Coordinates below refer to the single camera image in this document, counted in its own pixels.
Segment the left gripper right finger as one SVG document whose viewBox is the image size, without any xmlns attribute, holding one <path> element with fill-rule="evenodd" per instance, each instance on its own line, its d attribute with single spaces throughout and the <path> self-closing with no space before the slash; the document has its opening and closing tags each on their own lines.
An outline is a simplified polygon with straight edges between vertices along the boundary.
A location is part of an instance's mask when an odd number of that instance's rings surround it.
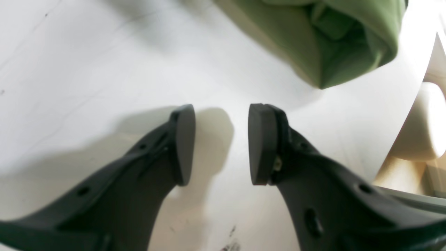
<svg viewBox="0 0 446 251">
<path fill-rule="evenodd" d="M 302 251 L 445 248 L 444 216 L 398 202 L 319 153 L 283 110 L 251 104 L 248 141 L 252 184 L 280 191 Z"/>
</svg>

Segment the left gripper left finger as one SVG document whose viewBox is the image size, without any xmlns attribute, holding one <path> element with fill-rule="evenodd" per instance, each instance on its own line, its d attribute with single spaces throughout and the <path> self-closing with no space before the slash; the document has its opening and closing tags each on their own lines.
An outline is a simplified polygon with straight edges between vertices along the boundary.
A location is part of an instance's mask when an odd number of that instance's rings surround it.
<svg viewBox="0 0 446 251">
<path fill-rule="evenodd" d="M 18 251 L 146 251 L 161 205 L 191 179 L 196 119 L 183 105 L 122 157 L 46 207 L 2 221 L 1 244 Z"/>
</svg>

